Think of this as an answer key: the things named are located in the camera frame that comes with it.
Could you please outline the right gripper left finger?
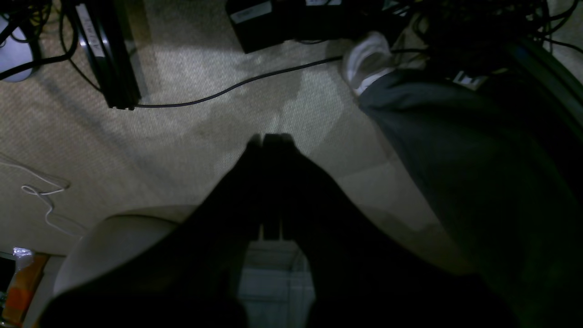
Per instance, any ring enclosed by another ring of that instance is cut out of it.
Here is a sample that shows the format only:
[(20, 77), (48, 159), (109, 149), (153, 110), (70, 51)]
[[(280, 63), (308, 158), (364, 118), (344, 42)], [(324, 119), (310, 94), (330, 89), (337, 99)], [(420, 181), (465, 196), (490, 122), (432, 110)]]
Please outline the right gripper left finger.
[(236, 299), (267, 215), (264, 168), (278, 135), (254, 135), (200, 206), (129, 262), (51, 301), (40, 328), (247, 328)]

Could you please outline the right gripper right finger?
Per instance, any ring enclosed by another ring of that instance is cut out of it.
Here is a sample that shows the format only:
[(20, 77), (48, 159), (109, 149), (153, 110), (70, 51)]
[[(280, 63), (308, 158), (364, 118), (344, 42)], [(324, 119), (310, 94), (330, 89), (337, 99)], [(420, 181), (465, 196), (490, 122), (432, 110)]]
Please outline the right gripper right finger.
[(456, 276), (379, 230), (323, 169), (281, 135), (285, 236), (304, 252), (315, 301), (309, 328), (516, 328), (476, 274)]

